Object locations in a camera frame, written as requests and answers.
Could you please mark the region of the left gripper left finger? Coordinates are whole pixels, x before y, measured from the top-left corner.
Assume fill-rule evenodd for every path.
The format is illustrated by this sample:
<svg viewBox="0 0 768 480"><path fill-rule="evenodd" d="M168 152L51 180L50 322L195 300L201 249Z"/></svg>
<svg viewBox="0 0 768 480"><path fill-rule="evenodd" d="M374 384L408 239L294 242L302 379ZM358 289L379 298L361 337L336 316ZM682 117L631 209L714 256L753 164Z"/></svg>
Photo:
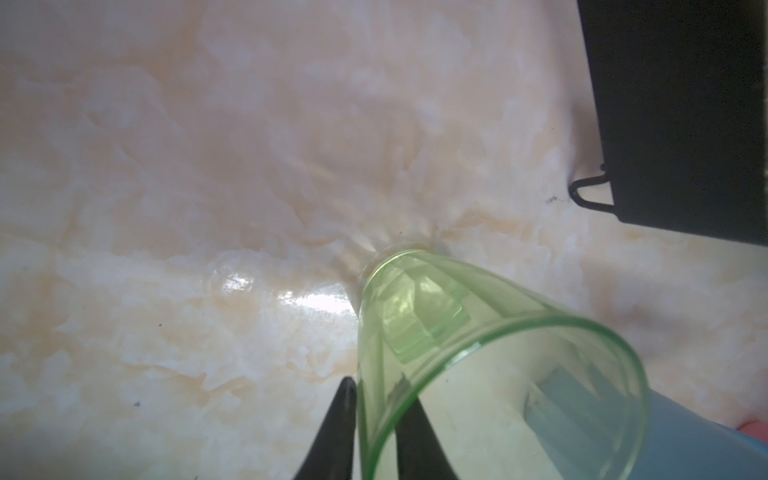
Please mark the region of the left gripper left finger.
<svg viewBox="0 0 768 480"><path fill-rule="evenodd" d="M346 376L336 390L295 480L352 478L356 407L357 385L352 377Z"/></svg>

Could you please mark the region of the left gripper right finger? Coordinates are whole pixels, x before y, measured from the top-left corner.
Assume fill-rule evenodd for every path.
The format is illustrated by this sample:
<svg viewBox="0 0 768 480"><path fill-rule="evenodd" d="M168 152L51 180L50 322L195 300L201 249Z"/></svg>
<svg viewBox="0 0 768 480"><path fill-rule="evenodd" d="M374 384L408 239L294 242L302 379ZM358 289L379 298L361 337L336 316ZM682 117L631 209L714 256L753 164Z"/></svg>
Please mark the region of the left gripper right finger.
<svg viewBox="0 0 768 480"><path fill-rule="evenodd" d="M400 480L458 479L418 398L399 420L395 435Z"/></svg>

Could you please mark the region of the green transparent cup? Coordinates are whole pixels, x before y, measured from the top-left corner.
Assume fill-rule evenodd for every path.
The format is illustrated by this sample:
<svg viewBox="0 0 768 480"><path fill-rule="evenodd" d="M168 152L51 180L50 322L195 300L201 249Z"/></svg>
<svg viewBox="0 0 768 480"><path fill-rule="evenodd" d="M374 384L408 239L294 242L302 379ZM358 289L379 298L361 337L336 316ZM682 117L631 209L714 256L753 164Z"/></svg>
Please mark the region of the green transparent cup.
<svg viewBox="0 0 768 480"><path fill-rule="evenodd" d="M644 367L614 331L482 268L423 250L377 266L358 336L361 474L399 479L396 426L418 398L458 479L565 479L523 418L556 369L635 395Z"/></svg>

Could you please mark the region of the blue mug white inside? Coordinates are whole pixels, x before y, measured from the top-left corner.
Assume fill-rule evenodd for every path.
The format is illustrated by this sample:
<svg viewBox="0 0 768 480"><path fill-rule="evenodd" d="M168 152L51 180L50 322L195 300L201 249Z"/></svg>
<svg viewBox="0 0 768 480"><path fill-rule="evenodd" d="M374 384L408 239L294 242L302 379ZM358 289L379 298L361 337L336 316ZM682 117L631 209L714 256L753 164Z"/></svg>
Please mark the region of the blue mug white inside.
<svg viewBox="0 0 768 480"><path fill-rule="evenodd" d="M523 418L565 479L764 479L767 445L653 391L635 395L590 368L535 384Z"/></svg>

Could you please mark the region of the pink cup near front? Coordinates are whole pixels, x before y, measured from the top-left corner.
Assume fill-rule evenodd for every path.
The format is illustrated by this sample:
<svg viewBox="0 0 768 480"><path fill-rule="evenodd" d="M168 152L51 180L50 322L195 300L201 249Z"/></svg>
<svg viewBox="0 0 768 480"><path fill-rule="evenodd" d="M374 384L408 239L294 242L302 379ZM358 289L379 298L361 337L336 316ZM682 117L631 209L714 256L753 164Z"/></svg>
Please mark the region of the pink cup near front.
<svg viewBox="0 0 768 480"><path fill-rule="evenodd" d="M751 420L742 424L737 430L763 443L768 443L768 423L765 421Z"/></svg>

